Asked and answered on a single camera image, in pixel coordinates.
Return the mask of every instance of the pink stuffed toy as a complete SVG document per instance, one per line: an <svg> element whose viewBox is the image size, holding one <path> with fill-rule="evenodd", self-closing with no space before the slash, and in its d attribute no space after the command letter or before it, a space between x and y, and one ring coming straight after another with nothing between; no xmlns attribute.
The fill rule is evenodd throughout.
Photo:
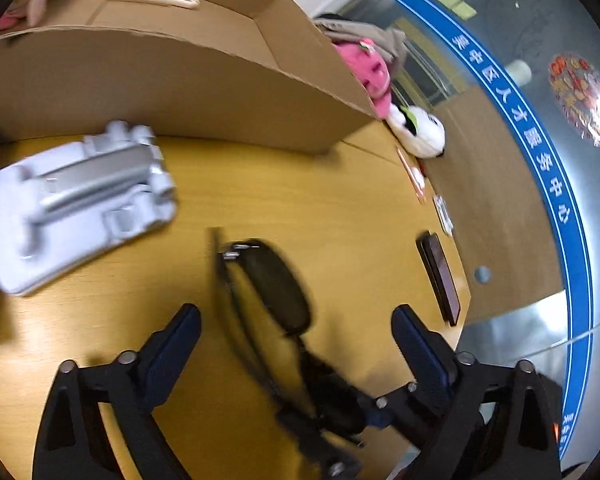
<svg viewBox="0 0 600 480"><path fill-rule="evenodd" d="M384 59L376 52L374 42L364 39L359 43L339 43L333 46L365 87L378 117L387 118L391 105L391 76Z"/></svg>

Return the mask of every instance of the white chinese characters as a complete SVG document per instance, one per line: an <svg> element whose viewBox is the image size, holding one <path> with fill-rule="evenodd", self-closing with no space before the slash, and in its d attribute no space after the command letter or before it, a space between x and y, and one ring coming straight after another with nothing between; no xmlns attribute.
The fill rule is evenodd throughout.
<svg viewBox="0 0 600 480"><path fill-rule="evenodd" d="M549 171L554 162L551 160L551 155L548 153L542 153L540 156L536 156L540 171Z"/></svg>
<svg viewBox="0 0 600 480"><path fill-rule="evenodd" d="M460 50L463 50L469 46L469 40L466 38L466 36L464 34L461 34L460 36L456 36L451 41L453 41L456 44L456 47L458 47Z"/></svg>
<svg viewBox="0 0 600 480"><path fill-rule="evenodd" d="M502 102L507 104L507 97L511 94L511 88L505 88L501 90L500 88L496 88L496 92L502 96Z"/></svg>
<svg viewBox="0 0 600 480"><path fill-rule="evenodd" d="M518 108L512 108L511 113L513 114L513 119L518 123L520 121L526 121L526 115L528 112L522 109L522 106L518 105Z"/></svg>
<svg viewBox="0 0 600 480"><path fill-rule="evenodd" d="M489 83L491 83L494 79L500 77L498 71L494 69L494 67L491 65L489 65L487 68L482 69L482 75Z"/></svg>
<svg viewBox="0 0 600 480"><path fill-rule="evenodd" d="M569 221L569 213L571 213L570 207L567 207L564 204L558 206L558 218L563 224L566 224Z"/></svg>
<svg viewBox="0 0 600 480"><path fill-rule="evenodd" d="M542 137L540 137L540 133L538 133L536 128L529 128L528 130L525 130L525 139L531 148L542 144Z"/></svg>
<svg viewBox="0 0 600 480"><path fill-rule="evenodd" d="M484 60L482 59L482 53L478 52L477 50L470 50L469 51L469 61L474 62L478 65L480 65Z"/></svg>
<svg viewBox="0 0 600 480"><path fill-rule="evenodd" d="M557 179L557 177L553 177L551 179L551 186L549 186L549 192L553 193L556 197L562 194L562 186L564 184Z"/></svg>

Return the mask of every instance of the white stuffed toy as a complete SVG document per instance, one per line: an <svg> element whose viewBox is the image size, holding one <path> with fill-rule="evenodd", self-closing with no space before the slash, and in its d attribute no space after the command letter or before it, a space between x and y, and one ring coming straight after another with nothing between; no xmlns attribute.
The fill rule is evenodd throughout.
<svg viewBox="0 0 600 480"><path fill-rule="evenodd" d="M386 122L411 155L433 158L445 149L445 127L437 117L422 108L398 108L392 104Z"/></svg>

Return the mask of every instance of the metal screw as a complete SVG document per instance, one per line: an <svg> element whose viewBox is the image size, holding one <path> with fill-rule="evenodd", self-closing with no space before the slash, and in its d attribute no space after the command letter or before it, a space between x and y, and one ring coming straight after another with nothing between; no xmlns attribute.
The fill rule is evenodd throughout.
<svg viewBox="0 0 600 480"><path fill-rule="evenodd" d="M338 476L340 473L344 472L344 464L342 462L336 462L329 468L329 476Z"/></svg>
<svg viewBox="0 0 600 480"><path fill-rule="evenodd" d="M527 374L530 374L531 372L536 370L534 364L531 361L527 361L526 359L518 361L518 367Z"/></svg>
<svg viewBox="0 0 600 480"><path fill-rule="evenodd" d="M475 363L474 355L469 352L460 352L456 358L458 359L458 362L463 365L471 366Z"/></svg>
<svg viewBox="0 0 600 480"><path fill-rule="evenodd" d="M73 370L75 367L77 367L77 364L75 363L75 361L71 361L71 359L68 359L67 361L62 361L60 363L60 371L63 374L67 374L69 373L71 370Z"/></svg>
<svg viewBox="0 0 600 480"><path fill-rule="evenodd" d="M135 361L137 357L138 354L135 353L133 350L125 350L124 352L122 352L122 354L118 356L118 362L121 365L128 365Z"/></svg>

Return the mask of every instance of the white packaging insert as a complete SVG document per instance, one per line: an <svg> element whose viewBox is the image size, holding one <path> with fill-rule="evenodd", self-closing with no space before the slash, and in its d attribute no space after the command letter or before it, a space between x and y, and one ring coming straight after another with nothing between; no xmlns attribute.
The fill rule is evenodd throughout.
<svg viewBox="0 0 600 480"><path fill-rule="evenodd" d="M0 170L0 289L22 296L170 222L175 184L147 126L113 121Z"/></svg>

